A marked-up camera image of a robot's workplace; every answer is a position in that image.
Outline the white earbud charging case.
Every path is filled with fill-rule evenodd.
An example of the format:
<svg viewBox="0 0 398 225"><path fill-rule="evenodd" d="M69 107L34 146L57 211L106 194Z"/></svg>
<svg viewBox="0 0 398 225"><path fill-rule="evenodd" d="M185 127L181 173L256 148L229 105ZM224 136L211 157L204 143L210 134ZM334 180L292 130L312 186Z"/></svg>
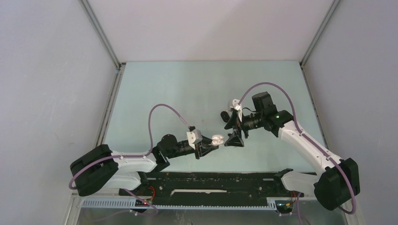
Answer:
<svg viewBox="0 0 398 225"><path fill-rule="evenodd" d="M224 145L224 136L223 135L213 135L211 137L211 144L213 146Z"/></svg>

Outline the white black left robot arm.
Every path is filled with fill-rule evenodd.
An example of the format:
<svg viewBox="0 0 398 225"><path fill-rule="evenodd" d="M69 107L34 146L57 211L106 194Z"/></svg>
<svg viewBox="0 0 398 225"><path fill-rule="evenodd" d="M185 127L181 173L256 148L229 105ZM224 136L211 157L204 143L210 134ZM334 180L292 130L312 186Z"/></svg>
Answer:
<svg viewBox="0 0 398 225"><path fill-rule="evenodd" d="M223 144L222 135L207 138L194 132L189 132L183 141L177 141L171 134L163 136L148 156L112 151L102 144L70 165L73 177L69 186L79 196L102 189L127 189L143 195L148 191L147 173L161 172L169 167L171 158L193 154L200 159Z"/></svg>

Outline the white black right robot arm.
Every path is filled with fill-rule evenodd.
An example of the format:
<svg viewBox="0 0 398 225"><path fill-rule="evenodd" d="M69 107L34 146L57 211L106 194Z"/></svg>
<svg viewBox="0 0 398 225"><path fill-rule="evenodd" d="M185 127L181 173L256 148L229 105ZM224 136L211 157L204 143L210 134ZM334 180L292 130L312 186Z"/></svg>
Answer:
<svg viewBox="0 0 398 225"><path fill-rule="evenodd" d="M328 210L340 208L351 200L356 210L355 196L360 193L358 164L352 159L342 159L320 145L294 120L286 110L279 111L267 92L252 96L255 110L243 115L238 99L230 102L229 111L220 116L226 123L225 129L232 129L224 145L243 147L244 138L250 130L263 128L276 138L290 144L310 164L315 174L299 173L284 169L274 176L273 190L279 196L290 191L313 194Z"/></svg>

